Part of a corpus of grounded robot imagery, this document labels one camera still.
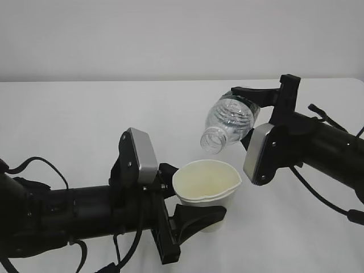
white table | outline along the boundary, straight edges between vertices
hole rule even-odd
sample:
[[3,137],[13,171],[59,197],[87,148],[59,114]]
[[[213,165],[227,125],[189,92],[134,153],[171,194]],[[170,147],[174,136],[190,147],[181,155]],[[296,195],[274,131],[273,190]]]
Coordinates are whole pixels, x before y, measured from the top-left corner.
[[[232,86],[274,88],[278,80],[151,82],[0,83],[0,151],[11,167],[38,155],[51,161],[71,187],[107,184],[128,127],[149,133],[160,163],[181,167],[193,160],[226,161],[242,174],[243,184],[216,233],[198,233],[181,246],[180,261],[162,266],[151,233],[145,231],[125,272],[362,272],[364,226],[317,201],[287,169],[268,185],[252,185],[242,173],[245,152],[239,144],[216,156],[199,145],[209,108]],[[297,111],[313,115],[315,103],[351,133],[364,123],[364,84],[358,80],[306,79]],[[271,109],[257,121],[267,122]],[[322,195],[345,209],[364,209],[354,192],[304,167],[301,173]],[[23,176],[63,188],[43,163]],[[168,200],[170,213],[177,198]],[[134,234],[120,236],[121,254]],[[116,260],[111,237],[86,240],[89,256],[82,272],[95,272]],[[68,246],[42,255],[13,259],[20,272],[75,272],[80,249]]]

bottle opening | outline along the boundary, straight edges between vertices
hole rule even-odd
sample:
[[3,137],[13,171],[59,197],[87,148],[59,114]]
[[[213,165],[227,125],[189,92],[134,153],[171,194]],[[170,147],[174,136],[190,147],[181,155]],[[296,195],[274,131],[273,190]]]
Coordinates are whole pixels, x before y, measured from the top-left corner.
[[217,154],[226,146],[226,136],[218,128],[208,128],[202,135],[200,144],[205,151]]

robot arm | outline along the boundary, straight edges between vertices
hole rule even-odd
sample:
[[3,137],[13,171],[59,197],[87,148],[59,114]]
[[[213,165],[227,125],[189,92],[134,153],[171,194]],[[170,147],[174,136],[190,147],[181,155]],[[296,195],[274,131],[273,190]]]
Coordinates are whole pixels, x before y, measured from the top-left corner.
[[0,162],[0,262],[17,272],[8,258],[25,258],[82,239],[137,231],[132,252],[99,272],[119,272],[135,251],[142,230],[150,229],[162,264],[179,260],[180,245],[203,228],[221,221],[222,206],[176,205],[170,217],[164,202],[175,195],[172,176],[177,168],[158,166],[148,134],[134,128],[123,133],[119,157],[109,185],[50,190],[50,187],[7,175],[16,169]]
[[[300,78],[282,75],[280,82],[279,89],[231,89],[260,107],[274,107],[269,123],[253,129],[241,141],[247,149],[243,169],[248,178],[255,185],[265,185],[273,179],[277,169],[289,167],[307,187],[307,182],[294,168],[305,163],[353,188],[364,203],[364,140],[359,138],[363,130],[357,135],[349,134],[315,105],[310,105],[309,109],[321,119],[295,112]],[[339,208],[310,186],[308,189],[338,211]],[[364,213],[339,210],[350,221],[364,225]]]

clear plastic bottle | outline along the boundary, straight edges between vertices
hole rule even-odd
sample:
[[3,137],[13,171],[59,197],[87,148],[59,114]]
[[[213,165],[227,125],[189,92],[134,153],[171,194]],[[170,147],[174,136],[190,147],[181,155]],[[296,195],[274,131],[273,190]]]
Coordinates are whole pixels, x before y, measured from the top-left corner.
[[210,109],[201,147],[217,154],[226,145],[240,141],[253,128],[259,111],[255,103],[227,92]]

black cable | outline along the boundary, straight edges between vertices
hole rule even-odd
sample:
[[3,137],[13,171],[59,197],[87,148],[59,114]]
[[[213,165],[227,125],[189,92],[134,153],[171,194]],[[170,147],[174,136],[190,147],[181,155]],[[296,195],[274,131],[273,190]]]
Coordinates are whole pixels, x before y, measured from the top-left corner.
[[327,113],[325,111],[323,111],[323,109],[318,108],[315,104],[310,104],[308,106],[308,109],[315,112],[316,114],[318,114],[322,119],[319,119],[318,121],[320,122],[327,122],[328,124],[330,124],[332,127],[335,127],[341,131],[344,132],[348,132],[344,127],[342,127],[340,124],[338,124],[336,121],[334,121],[333,119],[331,119],[331,117],[329,117],[327,115]]
[[16,174],[24,171],[25,168],[29,165],[29,163],[31,163],[34,160],[39,160],[39,161],[45,162],[48,166],[50,166],[62,178],[64,184],[66,185],[66,189],[69,189],[68,183],[67,183],[66,179],[64,178],[64,176],[62,175],[62,173],[60,173],[60,171],[58,171],[58,169],[51,162],[49,162],[39,156],[33,156],[31,158],[28,158],[22,164],[20,164],[18,167],[14,168],[14,169],[6,170],[6,173],[9,173],[11,175],[16,175]]
[[363,133],[364,133],[364,126],[363,126],[363,128],[361,128],[361,130],[359,131],[359,133],[355,137],[359,138]]
[[335,206],[334,204],[332,204],[330,201],[326,200],[325,198],[323,198],[319,193],[317,193],[309,184],[308,182],[305,180],[305,178],[302,177],[301,174],[298,173],[298,171],[293,167],[290,166],[289,167],[291,169],[291,171],[293,172],[293,174],[298,178],[298,180],[300,180],[302,182],[302,184],[306,187],[306,189],[308,189],[310,191],[310,193],[312,193],[317,199],[319,199],[322,203],[324,203],[326,206],[328,206],[329,208],[335,210],[336,212],[339,212],[345,216],[347,216],[348,212],[339,208],[338,206]]
[[9,258],[2,253],[0,253],[0,263],[8,273],[19,273],[19,271],[16,270],[16,268],[10,262]]
[[139,244],[140,238],[142,236],[143,232],[143,208],[142,208],[142,199],[140,198],[140,204],[139,204],[139,221],[138,221],[138,227],[135,233],[135,238],[133,241],[133,244],[131,245],[129,251],[125,255],[125,257],[117,264],[117,272],[119,272],[126,263],[131,259],[132,255],[135,253],[137,246]]
[[118,235],[119,235],[119,233],[114,234],[113,241],[114,241],[114,246],[115,246],[115,250],[116,250],[116,256],[118,259],[118,263],[120,263],[121,257],[120,257],[120,249],[119,249],[119,244],[118,244]]
[[81,261],[80,264],[76,270],[76,273],[79,273],[82,269],[82,267],[84,266],[85,262],[86,262],[86,258],[87,258],[87,245],[84,241],[81,240],[75,240],[69,243],[70,245],[74,245],[77,244],[81,247]]

